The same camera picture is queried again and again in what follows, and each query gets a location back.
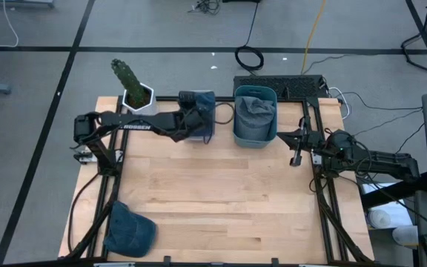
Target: black metal frame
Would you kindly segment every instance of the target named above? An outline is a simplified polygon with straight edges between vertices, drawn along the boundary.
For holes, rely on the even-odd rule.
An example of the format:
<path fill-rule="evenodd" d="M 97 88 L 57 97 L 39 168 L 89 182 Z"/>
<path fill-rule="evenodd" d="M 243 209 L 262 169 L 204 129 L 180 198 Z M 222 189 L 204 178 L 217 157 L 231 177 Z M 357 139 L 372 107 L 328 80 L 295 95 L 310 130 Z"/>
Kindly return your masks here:
<path fill-rule="evenodd" d="M 427 71 L 427 67 L 425 67 L 425 66 L 423 66 L 423 65 L 419 65 L 419 64 L 417 64 L 417 63 L 413 62 L 413 61 L 411 60 L 411 57 L 410 57 L 410 56 L 409 56 L 409 54 L 408 54 L 408 51 L 406 50 L 406 47 L 407 47 L 407 46 L 409 46 L 410 44 L 414 43 L 414 42 L 415 42 L 415 41 L 417 41 L 419 38 L 422 38 L 422 39 L 423 39 L 423 41 L 425 42 L 426 47 L 427 47 L 426 24 L 427 24 L 427 12 L 426 12 L 426 18 L 425 18 L 425 21 L 424 21 L 424 25 L 423 25 L 423 27 L 421 28 L 420 32 L 419 32 L 417 35 L 412 36 L 412 37 L 411 37 L 411 38 L 409 38 L 409 39 L 406 39 L 406 40 L 401 44 L 401 49 L 402 49 L 402 51 L 403 51 L 403 54 L 404 54 L 404 55 L 405 55 L 405 57 L 406 57 L 406 61 L 407 61 L 409 64 L 411 64 L 411 65 L 413 65 L 413 66 L 415 66 L 415 67 L 418 67 L 418 68 L 420 68 L 420 69 L 422 69 L 422 70 L 426 70 L 426 71 Z"/>
<path fill-rule="evenodd" d="M 177 97 L 176 96 L 158 96 L 156 98 L 156 100 L 159 102 L 177 101 Z M 234 98 L 232 96 L 217 97 L 216 100 L 218 102 L 233 102 Z M 299 99 L 299 98 L 279 99 L 278 102 L 297 102 L 297 103 L 300 103 L 302 105 L 302 111 L 304 113 L 304 116 L 307 116 L 307 117 L 310 116 L 309 108 L 312 108 L 314 111 L 314 118 L 316 120 L 317 131 L 320 133 L 320 138 L 322 140 L 325 140 L 324 129 L 322 126 L 322 118 L 320 116 L 320 107 L 319 107 L 318 98 L 310 97 L 310 98 L 304 98 L 304 99 Z M 122 97 L 119 96 L 118 102 L 117 102 L 117 107 L 116 107 L 116 112 L 122 111 L 122 104 L 121 103 L 122 103 Z M 308 131 L 312 131 L 311 124 L 307 124 L 306 127 L 307 127 Z M 115 148 L 117 132 L 118 131 L 113 132 L 110 136 L 109 149 Z M 122 151 L 122 153 L 124 153 L 126 151 L 127 145 L 128 145 L 128 131 L 123 131 L 122 142 L 120 145 L 120 150 Z M 118 166 L 117 166 L 118 167 L 118 170 L 117 170 L 118 175 L 115 176 L 115 180 L 113 181 L 113 188 L 114 189 L 113 189 L 112 194 L 115 195 L 115 199 L 118 198 L 119 187 L 121 184 L 121 177 L 122 177 L 123 162 L 124 162 L 124 160 L 122 160 L 118 164 Z M 315 182 L 316 188 L 321 188 L 322 184 L 320 181 L 320 175 L 319 175 L 317 169 L 314 168 L 314 166 L 313 166 L 313 175 L 314 175 L 314 182 Z M 94 221 L 96 219 L 100 218 L 100 216 L 103 216 L 102 211 L 103 211 L 104 205 L 105 205 L 105 197 L 106 197 L 106 191 L 107 191 L 107 185 L 108 185 L 109 179 L 110 179 L 110 177 L 103 176 L 102 184 L 100 185 L 98 201 L 96 204 Z M 327 179 L 328 179 L 327 183 L 328 183 L 329 201 L 331 204 L 331 208 L 328 206 L 325 207 L 324 205 L 321 205 L 321 203 L 325 202 L 325 196 L 324 196 L 322 190 L 316 190 L 316 195 L 317 195 L 317 202 L 318 202 L 318 205 L 320 207 L 319 213 L 320 213 L 322 237 L 324 240 L 325 255 L 326 255 L 326 259 L 327 259 L 328 264 L 332 264 L 334 266 L 383 266 L 383 267 L 386 267 L 384 265 L 380 265 L 380 264 L 377 264 L 375 262 L 361 262 L 361 261 L 351 262 L 351 261 L 348 261 L 348 250 L 346 247 L 346 241 L 344 241 L 344 239 L 347 239 L 349 245 L 351 243 L 353 244 L 353 241 L 351 241 L 351 238 L 347 235 L 347 233 L 345 232 L 345 230 L 341 226 L 342 223 L 340 221 L 340 211 L 339 211 L 339 205 L 337 202 L 337 195 L 336 195 L 336 191 L 335 191 L 334 180 L 332 178 L 327 178 Z M 107 220 L 107 222 L 110 221 L 110 214 L 108 214 L 106 220 Z M 340 260 L 335 260 L 335 258 L 334 258 L 334 252 L 332 249 L 328 220 L 330 220 L 332 222 L 332 225 L 333 225 L 333 227 L 335 227 L 336 232 L 337 232 L 337 242 L 339 245 L 338 247 L 339 247 L 339 252 L 340 252 Z M 109 227 L 109 225 L 107 224 L 105 234 L 108 233 L 108 227 Z M 93 266 L 93 263 L 106 263 L 108 251 L 105 248 L 105 246 L 102 247 L 102 256 L 101 257 L 94 257 L 93 256 L 95 248 L 96 248 L 96 237 L 97 237 L 97 235 L 94 234 L 93 238 L 91 240 L 91 243 L 88 246 L 87 258 L 82 258 L 82 259 L 65 258 L 62 260 L 46 261 L 46 262 L 39 262 L 39 263 L 19 263 L 19 264 L 7 265 L 7 266 L 14 266 L 14 267 Z M 280 264 L 279 260 L 277 258 L 272 258 L 271 264 L 172 263 L 171 257 L 165 256 L 164 262 L 162 262 L 162 263 L 136 262 L 136 266 L 146 266 L 146 267 L 151 267 L 151 266 L 162 266 L 162 267 L 169 267 L 169 266 L 191 266 L 191 267 L 197 267 L 197 266 L 198 267 L 203 267 L 203 266 L 209 266 L 209 267 L 211 267 L 211 266 L 270 267 L 270 266 L 273 266 L 273 267 L 279 267 L 279 266 L 283 266 L 283 267 L 287 267 L 287 266 L 291 266 L 292 267 L 292 266 L 299 266 L 299 264 Z"/>

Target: wooden tabletop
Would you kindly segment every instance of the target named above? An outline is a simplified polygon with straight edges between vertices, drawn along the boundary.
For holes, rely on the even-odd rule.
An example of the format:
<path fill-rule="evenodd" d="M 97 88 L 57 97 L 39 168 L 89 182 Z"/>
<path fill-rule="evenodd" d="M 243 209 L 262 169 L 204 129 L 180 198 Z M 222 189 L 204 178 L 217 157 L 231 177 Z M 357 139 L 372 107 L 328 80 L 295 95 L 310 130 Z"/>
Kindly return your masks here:
<path fill-rule="evenodd" d="M 115 111 L 116 100 L 99 97 L 96 111 Z M 176 102 L 157 104 L 159 111 L 179 109 Z M 320 99 L 320 111 L 324 128 L 343 129 L 336 99 Z M 225 121 L 231 114 L 223 105 L 216 119 Z M 302 116 L 301 104 L 279 103 L 278 131 L 297 129 Z M 308 188 L 313 177 L 308 153 L 302 152 L 301 166 L 293 168 L 289 159 L 294 152 L 279 138 L 264 149 L 240 148 L 232 128 L 233 123 L 216 125 L 208 145 L 175 143 L 145 131 L 129 133 L 119 201 L 153 220 L 158 236 L 143 258 L 109 253 L 108 260 L 162 262 L 171 256 L 173 262 L 184 263 L 270 263 L 277 257 L 280 263 L 327 263 L 316 195 Z M 95 173 L 96 164 L 81 166 L 75 192 Z M 342 175 L 355 180 L 351 172 Z M 73 245 L 93 222 L 100 182 L 98 178 L 77 202 Z M 335 185 L 344 228 L 373 259 L 357 186 L 344 179 L 335 179 Z M 331 239 L 337 240 L 329 228 Z M 104 235 L 103 225 L 95 255 L 101 254 Z M 59 254 L 67 253 L 66 227 Z M 336 259 L 338 255 L 334 242 Z"/>

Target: yellow cable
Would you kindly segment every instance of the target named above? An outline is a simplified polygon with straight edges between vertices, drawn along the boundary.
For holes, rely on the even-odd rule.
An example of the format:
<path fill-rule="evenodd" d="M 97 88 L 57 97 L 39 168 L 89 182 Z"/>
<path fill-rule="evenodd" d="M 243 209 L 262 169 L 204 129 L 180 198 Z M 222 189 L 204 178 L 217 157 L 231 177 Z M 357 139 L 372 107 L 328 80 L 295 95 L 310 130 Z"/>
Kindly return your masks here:
<path fill-rule="evenodd" d="M 324 6 L 325 6 L 325 0 L 323 0 L 323 1 L 322 1 L 322 4 L 320 5 L 320 11 L 319 11 L 319 14 L 317 14 L 316 21 L 314 22 L 314 25 L 312 26 L 311 34 L 309 34 L 308 43 L 307 43 L 307 45 L 305 46 L 304 59 L 302 60 L 301 75 L 304 73 L 305 63 L 308 61 L 308 50 L 309 50 L 309 45 L 311 44 L 312 36 L 314 35 L 314 32 L 316 31 L 317 22 L 319 21 L 320 16 L 322 15 L 322 12 L 324 11 Z"/>

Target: white cable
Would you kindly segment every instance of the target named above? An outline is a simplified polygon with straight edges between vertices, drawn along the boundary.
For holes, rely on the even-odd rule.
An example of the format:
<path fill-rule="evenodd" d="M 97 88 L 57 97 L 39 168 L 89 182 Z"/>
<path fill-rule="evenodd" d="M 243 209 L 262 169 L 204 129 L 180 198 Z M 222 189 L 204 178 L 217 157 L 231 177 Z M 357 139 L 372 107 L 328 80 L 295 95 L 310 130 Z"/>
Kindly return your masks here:
<path fill-rule="evenodd" d="M 16 43 L 14 45 L 8 45 L 8 44 L 0 44 L 0 47 L 17 47 L 19 45 L 19 36 L 16 33 L 16 31 L 13 28 L 13 25 L 11 24 L 9 18 L 7 17 L 7 12 L 6 12 L 6 0 L 3 0 L 3 11 L 4 11 L 4 16 L 6 16 L 6 20 L 7 20 L 7 24 L 9 25 L 9 27 L 11 28 L 11 30 L 14 33 L 14 36 L 16 37 Z"/>
<path fill-rule="evenodd" d="M 330 89 L 337 90 L 337 92 L 339 92 L 339 93 L 340 93 L 340 96 L 342 97 L 342 100 L 344 101 L 344 104 L 345 104 L 345 106 L 347 107 L 347 115 L 345 115 L 344 117 L 342 117 L 342 119 L 347 119 L 348 115 L 350 115 L 350 108 L 348 107 L 347 100 L 345 100 L 345 97 L 344 97 L 344 95 L 342 94 L 342 91 L 340 91 L 340 90 L 339 90 L 339 88 L 329 88 L 329 90 L 330 90 Z"/>

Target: blue plastic container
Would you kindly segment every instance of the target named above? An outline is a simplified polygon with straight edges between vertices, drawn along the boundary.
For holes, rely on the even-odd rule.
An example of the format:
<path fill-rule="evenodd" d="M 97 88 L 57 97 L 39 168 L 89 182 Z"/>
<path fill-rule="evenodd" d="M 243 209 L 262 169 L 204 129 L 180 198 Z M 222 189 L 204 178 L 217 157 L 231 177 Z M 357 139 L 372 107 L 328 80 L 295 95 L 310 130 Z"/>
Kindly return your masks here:
<path fill-rule="evenodd" d="M 253 85 L 242 85 L 235 90 L 235 98 L 238 96 L 254 96 L 261 100 L 270 100 L 273 101 L 273 106 L 276 108 L 276 113 L 274 114 L 273 121 L 270 125 L 270 130 L 268 132 L 267 138 L 265 141 L 255 141 L 239 138 L 235 134 L 235 123 L 234 120 L 234 139 L 235 143 L 238 146 L 243 148 L 264 148 L 269 144 L 275 137 L 278 131 L 278 98 L 276 93 L 271 88 L 264 86 L 253 86 Z"/>

